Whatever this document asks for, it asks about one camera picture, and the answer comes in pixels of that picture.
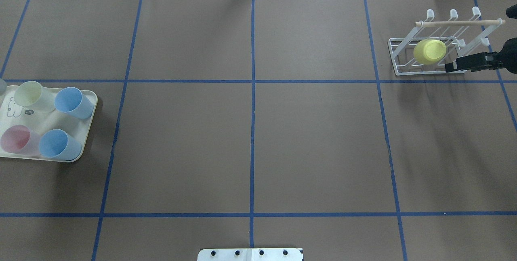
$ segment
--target white wire rack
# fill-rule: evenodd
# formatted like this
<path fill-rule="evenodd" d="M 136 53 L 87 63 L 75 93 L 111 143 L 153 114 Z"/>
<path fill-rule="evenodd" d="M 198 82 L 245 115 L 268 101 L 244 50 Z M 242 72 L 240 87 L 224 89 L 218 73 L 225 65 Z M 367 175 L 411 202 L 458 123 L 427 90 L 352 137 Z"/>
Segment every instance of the white wire rack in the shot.
<path fill-rule="evenodd" d="M 405 38 L 390 38 L 388 40 L 389 52 L 393 70 L 396 75 L 421 75 L 421 74 L 444 74 L 445 60 L 455 60 L 457 57 L 469 55 L 473 49 L 480 44 L 489 46 L 490 42 L 487 38 L 490 33 L 505 23 L 502 19 L 497 20 L 478 20 L 481 12 L 478 7 L 472 8 L 472 17 L 467 21 L 458 21 L 458 12 L 455 9 L 450 10 L 450 18 L 447 21 L 434 21 L 434 11 L 427 10 L 427 18 L 425 21 L 415 23 L 415 27 L 408 33 Z M 468 44 L 460 36 L 471 25 L 485 25 L 484 31 L 477 35 Z M 430 29 L 431 33 L 424 36 L 425 29 Z M 413 49 L 416 44 L 424 39 L 437 39 L 445 43 L 447 53 L 443 59 L 437 64 L 424 65 L 415 60 Z M 453 73 L 465 73 L 465 71 L 456 71 Z"/>

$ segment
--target gray tabletop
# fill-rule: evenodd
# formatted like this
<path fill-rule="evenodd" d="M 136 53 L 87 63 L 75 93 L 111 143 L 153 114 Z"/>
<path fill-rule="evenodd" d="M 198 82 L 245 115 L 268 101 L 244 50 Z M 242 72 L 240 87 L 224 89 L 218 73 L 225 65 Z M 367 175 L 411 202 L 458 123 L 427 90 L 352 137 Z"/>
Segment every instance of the gray tabletop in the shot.
<path fill-rule="evenodd" d="M 0 259 L 515 260 L 517 77 L 396 77 L 387 46 L 512 4 L 0 0 L 0 77 L 99 96 L 77 162 L 0 159 Z"/>

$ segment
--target tray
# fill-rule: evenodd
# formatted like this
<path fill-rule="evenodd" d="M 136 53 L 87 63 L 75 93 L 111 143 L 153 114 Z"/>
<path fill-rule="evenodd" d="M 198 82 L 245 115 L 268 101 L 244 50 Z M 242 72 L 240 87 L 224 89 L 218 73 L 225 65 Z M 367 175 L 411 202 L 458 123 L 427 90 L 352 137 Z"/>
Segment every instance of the tray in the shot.
<path fill-rule="evenodd" d="M 83 95 L 89 99 L 92 104 L 94 104 L 94 110 L 92 112 L 92 116 L 88 119 L 81 120 L 75 117 L 72 117 L 68 114 L 63 114 L 58 110 L 54 110 L 49 113 L 38 112 L 35 110 L 27 110 L 24 107 L 17 105 L 14 101 L 15 91 L 19 86 L 7 86 L 7 90 L 4 95 L 0 96 L 0 136 L 4 134 L 4 132 L 13 125 L 24 125 L 30 128 L 32 131 L 40 134 L 41 136 L 46 132 L 53 130 L 55 128 L 60 128 L 64 130 L 70 136 L 75 138 L 81 145 L 83 146 L 81 149 L 81 153 L 74 160 L 63 161 L 56 160 L 53 158 L 46 158 L 43 156 L 27 156 L 27 155 L 19 155 L 8 153 L 2 150 L 0 147 L 0 157 L 4 158 L 20 158 L 20 159 L 31 159 L 31 160 L 44 160 L 44 161 L 54 161 L 54 162 L 66 162 L 71 163 L 76 161 L 81 157 L 84 151 L 84 147 L 86 144 L 86 139 L 88 138 L 88 133 L 90 131 L 90 126 L 92 125 L 92 121 L 95 115 L 95 110 L 97 107 L 98 97 L 93 91 L 89 90 L 81 90 Z M 47 88 L 54 96 L 62 88 Z"/>

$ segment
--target wooden dowel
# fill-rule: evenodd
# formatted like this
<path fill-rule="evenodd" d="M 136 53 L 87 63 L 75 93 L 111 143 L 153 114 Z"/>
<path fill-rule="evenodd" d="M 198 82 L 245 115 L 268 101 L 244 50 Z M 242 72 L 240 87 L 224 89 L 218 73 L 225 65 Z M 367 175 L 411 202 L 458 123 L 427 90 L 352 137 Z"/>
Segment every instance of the wooden dowel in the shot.
<path fill-rule="evenodd" d="M 502 20 L 500 23 L 499 20 L 484 20 L 484 21 L 439 21 L 439 22 L 416 22 L 416 27 L 421 27 L 422 24 L 424 27 L 453 27 L 453 26 L 462 26 L 462 25 L 499 25 L 506 23 L 506 20 Z"/>

